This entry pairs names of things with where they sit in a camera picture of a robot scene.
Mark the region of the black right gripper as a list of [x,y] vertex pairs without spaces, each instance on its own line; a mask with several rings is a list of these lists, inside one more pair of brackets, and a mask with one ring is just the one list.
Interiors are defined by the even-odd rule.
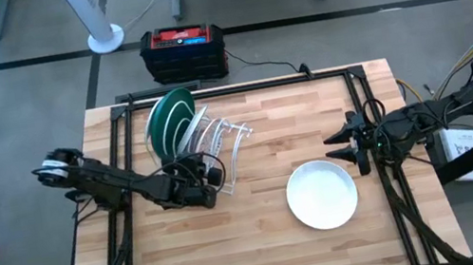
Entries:
[[[381,119],[372,123],[366,107],[373,104],[378,106]],[[338,132],[324,140],[324,144],[327,145],[352,140],[352,147],[347,145],[347,147],[332,150],[326,153],[326,157],[355,163],[362,176],[371,172],[368,151],[377,155],[377,163],[395,168],[399,163],[399,158],[393,151],[390,135],[384,129],[385,106],[378,99],[371,98],[366,100],[361,108],[361,112],[346,112],[347,122]]]

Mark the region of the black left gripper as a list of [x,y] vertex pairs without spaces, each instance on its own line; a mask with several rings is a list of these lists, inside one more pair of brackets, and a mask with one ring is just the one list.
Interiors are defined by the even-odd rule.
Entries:
[[162,203],[164,210],[197,206],[214,208],[218,192],[227,178],[223,161],[206,152],[186,153],[162,161],[160,171],[175,182],[170,200]]

